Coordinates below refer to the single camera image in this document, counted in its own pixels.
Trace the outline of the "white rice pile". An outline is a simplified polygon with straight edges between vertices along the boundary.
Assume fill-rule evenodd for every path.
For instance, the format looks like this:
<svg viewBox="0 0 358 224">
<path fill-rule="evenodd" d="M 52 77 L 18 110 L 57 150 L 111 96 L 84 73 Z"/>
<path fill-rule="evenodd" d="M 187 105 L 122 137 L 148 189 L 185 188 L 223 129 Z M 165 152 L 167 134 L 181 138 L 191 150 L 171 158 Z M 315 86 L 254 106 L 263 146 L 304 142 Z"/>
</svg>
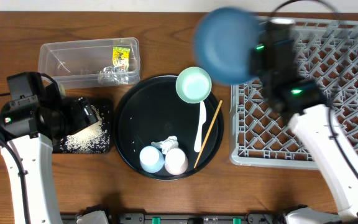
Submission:
<svg viewBox="0 0 358 224">
<path fill-rule="evenodd" d="M 110 150 L 110 122 L 103 112 L 92 105 L 99 121 L 82 131 L 61 140 L 59 149 L 62 153 L 101 154 Z"/>
</svg>

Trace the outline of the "silver foil wrapper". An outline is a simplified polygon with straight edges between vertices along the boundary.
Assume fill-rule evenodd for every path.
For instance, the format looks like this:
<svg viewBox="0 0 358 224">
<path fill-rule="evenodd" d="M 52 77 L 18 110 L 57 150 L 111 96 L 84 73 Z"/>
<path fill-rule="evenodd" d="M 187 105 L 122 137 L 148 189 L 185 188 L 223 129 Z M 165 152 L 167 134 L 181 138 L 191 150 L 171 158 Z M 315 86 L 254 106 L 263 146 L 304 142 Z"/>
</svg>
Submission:
<svg viewBox="0 0 358 224">
<path fill-rule="evenodd" d="M 104 67 L 98 74 L 98 83 L 113 85 L 126 85 L 129 83 L 128 71 L 122 67 L 114 65 Z"/>
</svg>

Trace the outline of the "blue plate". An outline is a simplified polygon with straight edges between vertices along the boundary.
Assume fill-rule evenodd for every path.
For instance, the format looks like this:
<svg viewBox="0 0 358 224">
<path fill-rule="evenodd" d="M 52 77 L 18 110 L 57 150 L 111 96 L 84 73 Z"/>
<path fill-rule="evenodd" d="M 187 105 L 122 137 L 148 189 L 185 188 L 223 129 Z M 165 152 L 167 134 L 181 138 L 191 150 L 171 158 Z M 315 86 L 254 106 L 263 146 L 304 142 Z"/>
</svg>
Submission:
<svg viewBox="0 0 358 224">
<path fill-rule="evenodd" d="M 222 7 L 208 13 L 194 34 L 197 64 L 223 85 L 253 80 L 250 57 L 259 43 L 259 31 L 257 18 L 245 10 Z"/>
</svg>

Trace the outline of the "yellow snack wrapper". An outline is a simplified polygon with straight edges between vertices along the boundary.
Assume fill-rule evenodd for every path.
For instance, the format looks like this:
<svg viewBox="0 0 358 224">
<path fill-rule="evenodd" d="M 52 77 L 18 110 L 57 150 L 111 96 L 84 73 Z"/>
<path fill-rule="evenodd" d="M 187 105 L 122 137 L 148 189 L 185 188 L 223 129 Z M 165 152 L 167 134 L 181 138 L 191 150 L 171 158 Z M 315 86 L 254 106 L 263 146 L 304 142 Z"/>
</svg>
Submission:
<svg viewBox="0 0 358 224">
<path fill-rule="evenodd" d="M 127 72 L 129 70 L 130 48 L 113 47 L 112 65 L 116 73 Z"/>
</svg>

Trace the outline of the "mint green bowl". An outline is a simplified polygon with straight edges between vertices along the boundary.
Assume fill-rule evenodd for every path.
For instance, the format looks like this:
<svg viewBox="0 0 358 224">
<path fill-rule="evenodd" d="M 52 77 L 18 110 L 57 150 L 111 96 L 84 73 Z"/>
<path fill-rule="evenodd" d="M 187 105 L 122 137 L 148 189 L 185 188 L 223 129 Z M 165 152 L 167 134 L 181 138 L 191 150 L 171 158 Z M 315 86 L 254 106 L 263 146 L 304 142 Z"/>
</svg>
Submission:
<svg viewBox="0 0 358 224">
<path fill-rule="evenodd" d="M 200 103 L 205 100 L 212 89 L 209 74 L 199 67 L 184 69 L 177 77 L 175 88 L 177 95 L 186 103 Z"/>
</svg>

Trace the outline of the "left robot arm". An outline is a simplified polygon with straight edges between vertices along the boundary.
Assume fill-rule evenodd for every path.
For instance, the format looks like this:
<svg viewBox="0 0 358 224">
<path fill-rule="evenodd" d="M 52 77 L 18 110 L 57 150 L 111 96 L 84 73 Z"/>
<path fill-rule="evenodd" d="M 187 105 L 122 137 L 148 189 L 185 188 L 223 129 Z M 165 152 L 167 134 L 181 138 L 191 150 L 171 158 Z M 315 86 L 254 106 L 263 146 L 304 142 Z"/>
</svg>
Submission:
<svg viewBox="0 0 358 224">
<path fill-rule="evenodd" d="M 15 223 L 61 223 L 52 175 L 54 144 L 98 122 L 87 98 L 20 97 L 0 113 L 1 155 Z"/>
</svg>

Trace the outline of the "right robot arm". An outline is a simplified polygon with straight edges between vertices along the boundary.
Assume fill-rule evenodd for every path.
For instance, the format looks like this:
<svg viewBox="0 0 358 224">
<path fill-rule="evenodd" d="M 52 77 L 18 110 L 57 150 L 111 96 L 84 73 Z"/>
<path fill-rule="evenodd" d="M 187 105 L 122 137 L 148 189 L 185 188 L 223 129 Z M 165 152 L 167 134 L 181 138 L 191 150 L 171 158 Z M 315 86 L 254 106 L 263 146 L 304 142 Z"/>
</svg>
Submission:
<svg viewBox="0 0 358 224">
<path fill-rule="evenodd" d="M 358 223 L 358 156 L 333 115 L 332 103 L 315 81 L 294 64 L 288 28 L 257 31 L 250 60 L 266 103 L 306 146 L 324 177 L 337 215 L 300 206 L 283 214 L 284 223 Z"/>
</svg>

